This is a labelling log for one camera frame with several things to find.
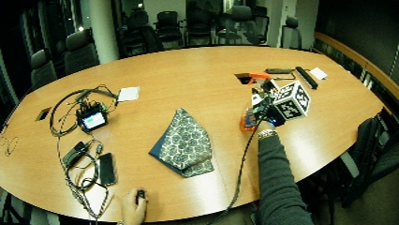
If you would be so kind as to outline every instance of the computer mouse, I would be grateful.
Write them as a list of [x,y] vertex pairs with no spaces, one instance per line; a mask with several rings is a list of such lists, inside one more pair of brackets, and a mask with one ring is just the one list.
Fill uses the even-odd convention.
[[142,198],[142,199],[146,198],[146,191],[145,190],[138,190],[137,191],[136,204],[138,204],[138,198]]

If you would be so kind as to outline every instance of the wristwatch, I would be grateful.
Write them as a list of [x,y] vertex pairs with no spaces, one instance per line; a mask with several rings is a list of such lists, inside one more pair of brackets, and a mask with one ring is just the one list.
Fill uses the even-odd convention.
[[258,133],[258,140],[261,141],[261,140],[266,139],[267,137],[277,136],[277,135],[278,135],[278,133],[277,133],[275,129],[265,129]]

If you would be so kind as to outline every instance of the black and white patterned fabric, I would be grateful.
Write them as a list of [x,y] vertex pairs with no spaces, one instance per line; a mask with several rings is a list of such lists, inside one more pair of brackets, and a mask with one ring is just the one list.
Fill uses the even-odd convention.
[[209,134],[184,109],[176,111],[169,128],[149,153],[185,177],[214,170]]

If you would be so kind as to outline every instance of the wooden table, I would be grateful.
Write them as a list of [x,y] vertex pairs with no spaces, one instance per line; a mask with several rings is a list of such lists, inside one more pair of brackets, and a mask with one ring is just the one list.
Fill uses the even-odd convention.
[[[267,47],[210,47],[134,56],[89,68],[27,95],[4,136],[17,137],[11,156],[0,157],[0,186],[25,202],[63,215],[88,218],[73,199],[57,156],[57,138],[51,135],[49,116],[37,114],[79,89],[105,84],[117,93],[140,86],[140,98],[120,102],[109,124],[92,132],[114,154],[118,182],[109,187],[112,200],[100,220],[121,219],[121,198],[132,187],[149,192],[146,221],[197,217],[226,209],[235,190],[241,157],[250,132],[238,127],[250,102],[250,88],[234,74],[265,68],[321,68],[329,78],[318,81],[309,116],[278,128],[295,180],[326,166],[355,142],[358,125],[383,108],[383,103],[345,69],[325,55]],[[110,98],[89,99],[110,104]],[[63,104],[55,119],[67,113]],[[165,167],[149,151],[168,128],[174,112],[184,108],[209,132],[214,172],[184,178]],[[76,129],[60,140],[64,156],[90,135]],[[245,163],[235,206],[258,200],[257,138]]]

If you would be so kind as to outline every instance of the power adapter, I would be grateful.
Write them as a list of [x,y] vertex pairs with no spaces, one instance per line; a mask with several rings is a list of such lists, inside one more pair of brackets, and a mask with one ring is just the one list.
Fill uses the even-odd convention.
[[77,160],[84,156],[81,152],[88,152],[88,147],[83,142],[75,145],[69,152],[63,157],[63,162],[67,168],[71,168]]

